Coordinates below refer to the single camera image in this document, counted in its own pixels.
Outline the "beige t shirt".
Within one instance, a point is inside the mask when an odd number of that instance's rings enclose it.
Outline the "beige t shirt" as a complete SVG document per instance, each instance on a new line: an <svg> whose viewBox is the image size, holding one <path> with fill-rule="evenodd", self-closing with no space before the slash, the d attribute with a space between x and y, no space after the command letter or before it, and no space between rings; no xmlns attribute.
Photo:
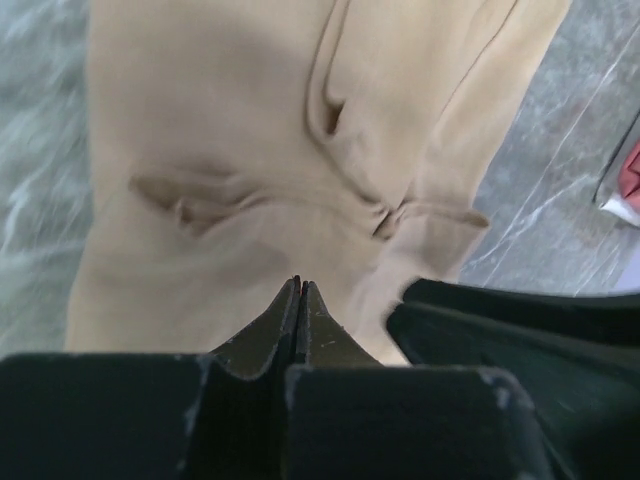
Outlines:
<svg viewBox="0 0 640 480"><path fill-rule="evenodd" d="M206 352L283 283L401 365L388 312L454 281L565 1L94 1L94 220L65 348Z"/></svg>

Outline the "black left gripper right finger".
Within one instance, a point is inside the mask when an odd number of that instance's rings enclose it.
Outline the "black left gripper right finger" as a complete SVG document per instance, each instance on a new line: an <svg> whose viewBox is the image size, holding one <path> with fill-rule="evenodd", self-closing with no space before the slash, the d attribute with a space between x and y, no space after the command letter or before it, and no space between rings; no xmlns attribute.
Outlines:
<svg viewBox="0 0 640 480"><path fill-rule="evenodd" d="M549 479L516 378L484 366L384 367L334 321L316 284L300 298L284 377L286 479Z"/></svg>

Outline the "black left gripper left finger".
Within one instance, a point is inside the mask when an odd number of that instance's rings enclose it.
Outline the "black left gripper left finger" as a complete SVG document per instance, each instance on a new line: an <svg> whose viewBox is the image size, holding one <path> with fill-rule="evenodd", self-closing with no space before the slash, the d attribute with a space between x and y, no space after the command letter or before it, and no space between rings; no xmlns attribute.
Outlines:
<svg viewBox="0 0 640 480"><path fill-rule="evenodd" d="M276 479L301 282L209 353L1 363L5 479Z"/></svg>

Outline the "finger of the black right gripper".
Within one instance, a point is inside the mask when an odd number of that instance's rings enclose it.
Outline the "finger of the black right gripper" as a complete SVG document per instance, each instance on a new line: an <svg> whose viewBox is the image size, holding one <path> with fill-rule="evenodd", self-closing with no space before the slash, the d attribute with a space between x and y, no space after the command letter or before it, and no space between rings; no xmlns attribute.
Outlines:
<svg viewBox="0 0 640 480"><path fill-rule="evenodd" d="M563 297L419 280L387 330L415 365L512 373L559 479L639 476L639 296Z"/></svg>

